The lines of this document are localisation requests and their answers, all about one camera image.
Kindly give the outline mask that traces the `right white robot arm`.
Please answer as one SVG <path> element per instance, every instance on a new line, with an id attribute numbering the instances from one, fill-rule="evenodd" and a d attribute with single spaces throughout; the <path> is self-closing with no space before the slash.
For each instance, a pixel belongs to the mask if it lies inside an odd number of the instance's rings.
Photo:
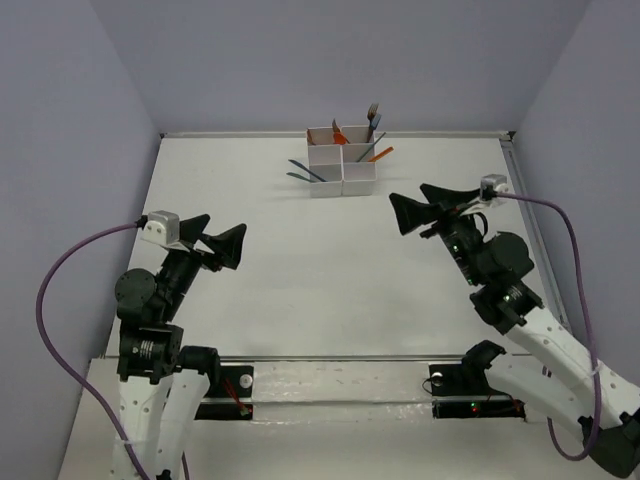
<path id="1" fill-rule="evenodd" d="M 616 374 L 597 354 L 593 329 L 581 343 L 566 330 L 525 282 L 534 268 L 529 248 L 512 232 L 487 235 L 485 210 L 514 199 L 505 177 L 488 175 L 476 190 L 423 184 L 426 200 L 389 196 L 399 231 L 439 237 L 465 281 L 480 319 L 519 345 L 540 371 L 514 365 L 503 347 L 483 341 L 460 362 L 460 379 L 470 391 L 491 389 L 543 414 L 553 432 L 562 426 L 582 445 L 560 454 L 568 461 L 590 458 L 608 474 L 626 479 L 639 466 L 639 387 Z"/>

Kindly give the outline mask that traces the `orange plastic spoon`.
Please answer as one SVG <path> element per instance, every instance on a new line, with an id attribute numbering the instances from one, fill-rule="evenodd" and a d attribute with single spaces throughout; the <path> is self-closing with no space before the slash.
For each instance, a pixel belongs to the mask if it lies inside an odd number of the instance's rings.
<path id="1" fill-rule="evenodd" d="M 340 130 L 333 132 L 333 140 L 334 143 L 338 145 L 345 145 L 349 143 L 346 136 Z"/>

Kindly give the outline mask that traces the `blue-green plastic knife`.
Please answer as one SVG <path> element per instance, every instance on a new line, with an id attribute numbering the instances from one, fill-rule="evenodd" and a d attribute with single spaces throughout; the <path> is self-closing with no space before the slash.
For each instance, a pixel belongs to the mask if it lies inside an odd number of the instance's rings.
<path id="1" fill-rule="evenodd" d="M 312 171 L 309 167 L 305 166 L 300 161 L 295 160 L 295 159 L 288 159 L 288 162 L 291 163 L 292 165 L 296 166 L 297 168 L 301 169 L 302 171 L 306 172 L 311 178 L 314 178 L 315 180 L 317 180 L 319 182 L 323 182 L 323 183 L 327 182 L 327 180 L 325 178 L 323 178 L 322 176 L 320 176 L 316 172 Z"/>

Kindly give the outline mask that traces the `teal chopstick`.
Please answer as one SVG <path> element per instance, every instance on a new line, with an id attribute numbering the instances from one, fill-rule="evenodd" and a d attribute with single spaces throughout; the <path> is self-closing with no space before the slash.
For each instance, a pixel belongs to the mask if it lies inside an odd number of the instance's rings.
<path id="1" fill-rule="evenodd" d="M 361 162 L 365 157 L 367 157 L 367 155 L 374 150 L 375 146 L 377 145 L 377 143 L 382 140 L 385 136 L 387 135 L 387 132 L 383 132 L 361 155 L 360 157 L 355 161 L 356 163 Z"/>

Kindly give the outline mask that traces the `blue plastic fork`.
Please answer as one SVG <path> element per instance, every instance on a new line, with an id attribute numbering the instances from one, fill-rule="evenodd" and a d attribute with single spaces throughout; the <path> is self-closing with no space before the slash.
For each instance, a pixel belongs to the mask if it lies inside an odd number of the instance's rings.
<path id="1" fill-rule="evenodd" d="M 374 132 L 376 131 L 377 126 L 381 120 L 381 114 L 375 113 L 375 114 L 369 115 L 368 119 L 369 119 L 369 126 L 368 126 L 368 136 L 366 140 L 367 143 L 372 141 Z"/>

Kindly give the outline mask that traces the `teal plastic knife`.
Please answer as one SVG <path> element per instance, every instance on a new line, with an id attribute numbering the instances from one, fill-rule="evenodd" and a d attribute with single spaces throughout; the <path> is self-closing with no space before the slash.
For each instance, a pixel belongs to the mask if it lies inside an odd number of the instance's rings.
<path id="1" fill-rule="evenodd" d="M 307 183 L 311 183 L 311 184 L 317 183 L 316 180 L 311 179 L 308 175 L 307 176 L 303 176 L 301 174 L 298 174 L 298 173 L 295 173 L 295 172 L 291 172 L 291 171 L 286 172 L 286 175 L 289 176 L 289 177 L 298 179 L 298 180 L 302 180 L 302 181 L 307 182 Z"/>

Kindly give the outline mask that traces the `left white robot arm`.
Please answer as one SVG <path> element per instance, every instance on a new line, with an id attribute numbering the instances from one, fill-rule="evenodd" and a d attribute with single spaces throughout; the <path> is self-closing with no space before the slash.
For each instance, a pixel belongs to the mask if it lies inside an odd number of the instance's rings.
<path id="1" fill-rule="evenodd" d="M 167 211 L 137 221 L 144 241 L 163 248 L 156 272 L 126 271 L 115 285 L 120 321 L 118 419 L 123 431 L 114 443 L 113 479 L 179 479 L 196 412 L 221 383 L 217 350 L 183 345 L 174 318 L 201 270 L 235 270 L 241 262 L 247 226 L 240 223 L 209 235 L 207 214 L 182 220 Z"/>

